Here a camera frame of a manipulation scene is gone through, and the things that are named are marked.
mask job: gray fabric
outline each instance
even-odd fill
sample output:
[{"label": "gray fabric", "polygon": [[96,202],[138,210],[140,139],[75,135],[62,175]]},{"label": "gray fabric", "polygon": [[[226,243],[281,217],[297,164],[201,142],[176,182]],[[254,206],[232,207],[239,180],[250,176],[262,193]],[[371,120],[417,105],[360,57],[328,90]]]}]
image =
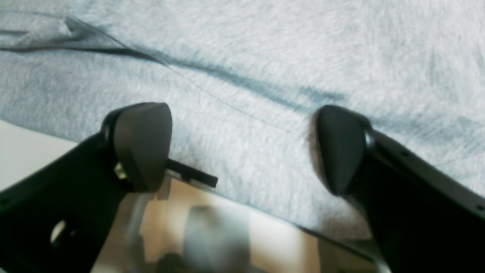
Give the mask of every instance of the gray fabric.
[{"label": "gray fabric", "polygon": [[171,158],[217,175],[216,192],[368,238],[314,169],[312,117],[337,104],[485,195],[481,1],[10,0],[0,13],[12,123],[80,141],[111,109],[166,102]]}]

